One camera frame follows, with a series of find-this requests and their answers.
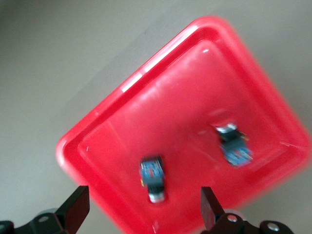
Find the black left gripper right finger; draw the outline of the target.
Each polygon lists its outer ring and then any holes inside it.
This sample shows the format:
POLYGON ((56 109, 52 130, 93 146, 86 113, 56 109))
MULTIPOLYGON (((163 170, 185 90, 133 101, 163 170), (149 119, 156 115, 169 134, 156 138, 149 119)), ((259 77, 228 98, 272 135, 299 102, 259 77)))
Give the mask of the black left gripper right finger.
POLYGON ((225 212, 211 187, 201 188, 200 211, 205 225, 203 234, 291 234, 293 232, 281 222, 265 220, 256 227, 238 214, 225 212))

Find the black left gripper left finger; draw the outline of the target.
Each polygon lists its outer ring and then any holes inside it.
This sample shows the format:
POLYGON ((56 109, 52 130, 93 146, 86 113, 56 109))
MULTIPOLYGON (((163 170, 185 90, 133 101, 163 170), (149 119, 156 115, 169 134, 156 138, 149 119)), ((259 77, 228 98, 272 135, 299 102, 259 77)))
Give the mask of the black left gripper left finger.
POLYGON ((54 212, 37 215, 28 223, 15 227, 9 220, 0 222, 2 234, 75 234, 90 211, 88 186, 78 186, 54 212))

